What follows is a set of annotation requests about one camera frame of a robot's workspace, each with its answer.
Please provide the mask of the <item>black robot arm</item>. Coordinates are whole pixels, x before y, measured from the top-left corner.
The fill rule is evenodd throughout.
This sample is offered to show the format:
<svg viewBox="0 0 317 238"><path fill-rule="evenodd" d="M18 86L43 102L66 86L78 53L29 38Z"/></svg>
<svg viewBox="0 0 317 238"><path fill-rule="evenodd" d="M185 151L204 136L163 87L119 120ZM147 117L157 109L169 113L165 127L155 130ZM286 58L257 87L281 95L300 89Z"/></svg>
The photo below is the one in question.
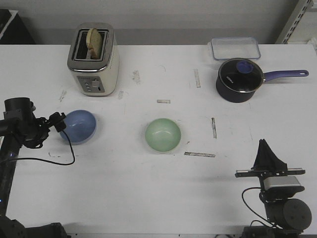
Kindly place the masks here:
<svg viewBox="0 0 317 238"><path fill-rule="evenodd" d="M55 112L48 119L34 116L35 106L29 98L18 97L4 102L4 118L0 121L0 236L2 238L66 238L61 223L26 228L6 216L16 162L22 146L42 148L53 126L58 132L66 128L65 114Z"/></svg>
<svg viewBox="0 0 317 238"><path fill-rule="evenodd" d="M237 178L257 177L259 199L266 216L260 216L258 226L251 223L243 228L243 238L298 238L312 222L308 205L294 195L304 191L297 175L302 168L288 168L269 147L265 139L259 140L254 165L249 170L236 171Z"/></svg>

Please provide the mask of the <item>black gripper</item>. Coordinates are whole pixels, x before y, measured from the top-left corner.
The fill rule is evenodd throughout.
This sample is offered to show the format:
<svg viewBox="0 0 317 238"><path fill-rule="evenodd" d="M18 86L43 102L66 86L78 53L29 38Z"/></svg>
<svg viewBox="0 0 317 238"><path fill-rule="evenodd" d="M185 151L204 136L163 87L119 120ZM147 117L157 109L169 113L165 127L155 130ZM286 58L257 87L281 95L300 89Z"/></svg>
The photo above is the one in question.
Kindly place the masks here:
<svg viewBox="0 0 317 238"><path fill-rule="evenodd" d="M50 127L54 126L57 132L62 132L66 129L65 118L65 113L55 112L50 115L49 119L44 117L32 118L31 120L20 119L20 147L25 146L30 149L42 148L43 142L49 136Z"/></svg>
<svg viewBox="0 0 317 238"><path fill-rule="evenodd" d="M265 139L259 140L256 159L253 165L253 170L237 170L236 178L257 177L260 181L261 188L264 189L263 181L269 177L280 176L297 176L305 174L302 168L287 169L287 164L281 161L271 150Z"/></svg>

